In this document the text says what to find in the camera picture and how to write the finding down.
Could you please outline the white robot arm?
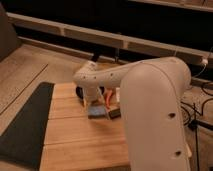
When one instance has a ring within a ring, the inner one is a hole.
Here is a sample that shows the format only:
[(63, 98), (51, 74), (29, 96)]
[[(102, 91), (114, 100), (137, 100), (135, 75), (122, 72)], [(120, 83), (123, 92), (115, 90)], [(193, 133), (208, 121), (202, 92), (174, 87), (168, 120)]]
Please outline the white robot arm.
[(184, 61), (164, 57), (104, 70), (88, 61), (74, 82), (88, 102), (100, 97), (100, 87), (120, 89), (132, 171), (191, 171), (181, 112), (181, 97), (191, 82)]

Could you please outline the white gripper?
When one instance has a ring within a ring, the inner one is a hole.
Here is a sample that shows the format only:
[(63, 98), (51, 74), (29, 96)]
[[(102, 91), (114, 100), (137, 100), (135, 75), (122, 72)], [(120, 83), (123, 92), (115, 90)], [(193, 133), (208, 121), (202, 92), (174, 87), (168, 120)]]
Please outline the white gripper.
[[(84, 88), (83, 89), (83, 106), (87, 106), (87, 102), (93, 102), (98, 100), (102, 96), (102, 91), (99, 87), (96, 88)], [(105, 116), (108, 120), (110, 120), (110, 115), (109, 111), (110, 109), (107, 107), (106, 102), (102, 99), (101, 100), (102, 105), (104, 106), (105, 109)]]

